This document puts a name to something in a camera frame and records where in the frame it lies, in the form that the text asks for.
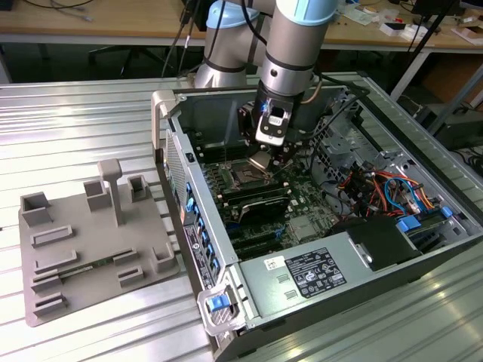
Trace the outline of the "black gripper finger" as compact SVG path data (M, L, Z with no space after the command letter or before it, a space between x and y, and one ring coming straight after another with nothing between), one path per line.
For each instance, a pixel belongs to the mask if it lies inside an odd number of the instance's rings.
M303 146L301 141L297 143L285 142L282 146L272 147L272 163L274 165L287 164Z

